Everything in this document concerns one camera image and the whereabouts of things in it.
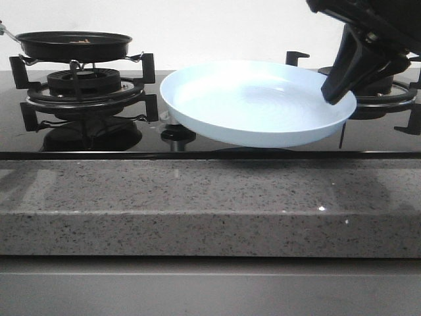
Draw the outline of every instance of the granite countertop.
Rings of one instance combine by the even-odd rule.
[[[0,161],[0,254],[421,257],[421,162]]]

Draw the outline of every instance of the gas stove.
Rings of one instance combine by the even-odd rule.
[[[418,69],[360,92],[356,113],[330,137],[265,149],[211,140],[178,124],[159,94],[170,72],[155,71],[153,54],[139,59],[142,70],[131,72],[76,62],[70,70],[27,72],[28,61],[11,57],[13,72],[0,72],[0,159],[421,157]]]

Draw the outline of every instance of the burner cap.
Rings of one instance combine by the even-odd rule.
[[[114,69],[85,69],[78,71],[76,76],[83,95],[101,95],[121,88],[120,73]],[[76,94],[71,70],[49,74],[47,84],[51,95],[73,96]]]

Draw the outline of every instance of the pan handle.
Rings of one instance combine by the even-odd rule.
[[[0,35],[3,35],[4,33],[6,33],[6,35],[8,35],[8,37],[10,37],[15,42],[20,43],[19,39],[17,39],[16,36],[10,33],[6,26],[0,20]]]

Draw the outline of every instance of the frying pan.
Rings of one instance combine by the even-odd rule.
[[[123,59],[130,36],[101,32],[32,32],[14,36],[0,21],[0,35],[6,33],[17,41],[27,56],[40,61],[100,63]]]

